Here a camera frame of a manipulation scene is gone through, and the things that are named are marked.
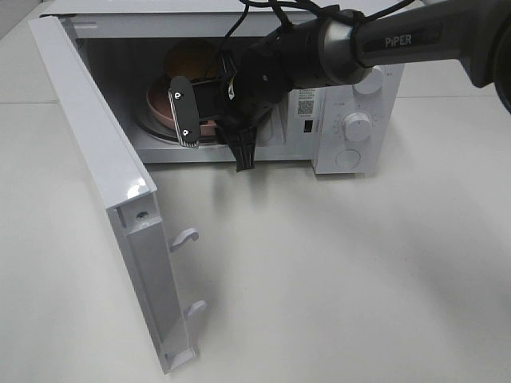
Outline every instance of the white microwave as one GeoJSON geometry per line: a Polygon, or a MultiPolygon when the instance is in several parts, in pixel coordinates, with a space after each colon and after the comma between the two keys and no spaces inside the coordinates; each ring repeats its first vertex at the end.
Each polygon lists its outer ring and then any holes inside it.
{"type": "MultiPolygon", "coordinates": [[[[218,43],[240,13],[235,0],[57,0],[30,22],[165,372],[195,357],[196,319],[205,302],[180,303],[170,253],[197,233],[188,229],[166,238],[156,185],[144,164],[233,158],[226,145],[214,140],[183,148],[154,134],[164,127],[150,110],[148,88],[161,75],[169,49],[188,38],[218,43]]],[[[296,23],[313,18],[299,10],[288,15],[296,23]]],[[[236,57],[277,26],[273,13],[256,10],[229,48],[236,57]]],[[[354,86],[292,91],[259,127],[255,161],[307,160],[317,174],[373,173],[402,69],[379,66],[354,86]]]]}

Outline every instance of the wire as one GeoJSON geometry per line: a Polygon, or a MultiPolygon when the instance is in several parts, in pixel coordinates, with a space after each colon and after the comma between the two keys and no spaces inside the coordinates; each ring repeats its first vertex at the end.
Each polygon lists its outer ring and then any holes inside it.
{"type": "Polygon", "coordinates": [[[297,10],[308,10],[309,12],[315,14],[318,17],[329,17],[333,18],[338,22],[342,22],[349,26],[353,26],[356,21],[346,16],[345,14],[339,14],[336,12],[332,12],[331,10],[327,10],[324,8],[320,8],[317,5],[313,5],[312,2],[286,2],[286,1],[276,1],[273,3],[270,2],[254,2],[252,0],[239,0],[246,6],[253,6],[254,8],[271,8],[272,5],[277,5],[285,8],[293,8],[297,10]]]}
{"type": "Polygon", "coordinates": [[[358,23],[365,24],[367,22],[372,22],[374,20],[377,20],[379,18],[382,18],[384,16],[387,16],[389,14],[392,14],[405,6],[408,6],[415,0],[402,0],[397,4],[394,4],[393,6],[390,6],[384,10],[381,10],[375,14],[372,14],[370,16],[363,16],[363,17],[350,17],[345,14],[340,14],[339,12],[334,12],[332,10],[321,8],[317,4],[315,4],[312,0],[295,0],[296,2],[288,2],[288,1],[266,1],[266,2],[255,2],[252,0],[239,0],[244,5],[253,6],[255,8],[272,8],[272,6],[277,5],[279,7],[285,7],[285,8],[293,8],[298,10],[308,10],[309,12],[313,13],[317,17],[329,17],[333,18],[334,20],[341,22],[343,24],[346,24],[348,26],[355,26],[358,23]]]}
{"type": "Polygon", "coordinates": [[[401,2],[398,2],[397,4],[394,4],[393,6],[389,6],[388,8],[386,8],[384,10],[380,10],[379,12],[372,14],[371,16],[366,16],[362,20],[362,23],[372,22],[374,20],[377,20],[377,19],[387,16],[389,14],[393,14],[394,12],[397,12],[398,10],[404,8],[405,6],[409,6],[412,2],[415,2],[415,0],[403,0],[401,2]]]}
{"type": "Polygon", "coordinates": [[[206,67],[206,71],[204,72],[204,78],[207,78],[208,77],[208,73],[209,73],[209,70],[211,69],[212,65],[213,65],[213,62],[215,62],[216,60],[216,57],[218,56],[218,53],[220,53],[220,51],[222,50],[222,48],[224,47],[225,45],[225,42],[231,37],[231,35],[235,32],[235,30],[238,29],[238,27],[241,25],[241,23],[243,22],[243,20],[247,17],[248,15],[248,10],[250,9],[250,6],[245,4],[245,9],[243,11],[243,13],[241,14],[240,18],[238,19],[238,21],[234,24],[234,26],[231,27],[231,29],[225,34],[224,38],[222,39],[222,41],[220,42],[220,44],[216,47],[216,52],[215,54],[213,54],[213,56],[209,59],[209,63],[208,63],[208,66],[206,67]]]}
{"type": "Polygon", "coordinates": [[[239,0],[241,3],[245,5],[245,9],[241,14],[238,21],[232,26],[232,28],[225,34],[224,38],[216,48],[215,54],[209,60],[208,66],[206,67],[206,71],[204,72],[204,78],[208,76],[209,70],[211,69],[213,62],[216,60],[219,52],[225,45],[225,42],[232,36],[232,34],[238,29],[241,23],[248,15],[248,11],[251,6],[255,8],[272,8],[275,12],[275,15],[279,18],[280,23],[284,29],[291,28],[293,26],[292,22],[287,17],[286,13],[282,10],[282,8],[292,8],[297,10],[308,10],[313,13],[316,17],[329,17],[334,20],[346,24],[348,26],[353,26],[355,29],[361,24],[366,24],[368,22],[372,22],[374,20],[378,20],[379,18],[388,16],[402,8],[408,6],[415,0],[402,0],[393,6],[389,6],[384,10],[380,10],[375,14],[365,16],[362,12],[355,11],[352,16],[348,16],[346,14],[341,14],[337,11],[329,10],[328,8],[321,8],[312,0],[295,0],[295,2],[289,1],[281,1],[281,0],[267,0],[266,2],[255,2],[253,0],[239,0]]]}
{"type": "Polygon", "coordinates": [[[293,27],[293,23],[289,21],[285,12],[277,5],[277,0],[268,0],[271,4],[271,8],[273,9],[273,13],[280,20],[280,24],[282,24],[282,28],[284,30],[290,30],[293,27]]]}

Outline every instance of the label sticker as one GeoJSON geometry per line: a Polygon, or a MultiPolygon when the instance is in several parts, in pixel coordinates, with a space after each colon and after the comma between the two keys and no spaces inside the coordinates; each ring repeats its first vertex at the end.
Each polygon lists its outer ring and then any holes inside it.
{"type": "Polygon", "coordinates": [[[318,105],[317,89],[301,89],[296,97],[295,113],[298,117],[310,117],[316,114],[318,105]]]}
{"type": "Polygon", "coordinates": [[[382,36],[363,43],[364,53],[438,44],[442,39],[442,23],[432,22],[424,28],[382,36]]]}

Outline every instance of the screw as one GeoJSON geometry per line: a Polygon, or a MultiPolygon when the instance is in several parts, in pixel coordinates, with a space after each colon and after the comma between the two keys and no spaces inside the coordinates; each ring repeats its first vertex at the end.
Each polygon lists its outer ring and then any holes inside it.
{"type": "Polygon", "coordinates": [[[137,221],[143,221],[147,217],[149,217],[149,213],[147,211],[141,211],[137,214],[137,221]]]}

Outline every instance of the table surface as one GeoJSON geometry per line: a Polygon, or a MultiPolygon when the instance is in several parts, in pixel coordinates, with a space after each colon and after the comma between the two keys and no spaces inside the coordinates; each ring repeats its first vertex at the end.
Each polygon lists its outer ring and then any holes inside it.
{"type": "Polygon", "coordinates": [[[2,381],[511,380],[511,116],[458,63],[406,67],[374,177],[149,167],[169,235],[201,233],[180,295],[209,304],[164,376],[26,23],[0,62],[2,381]]]}

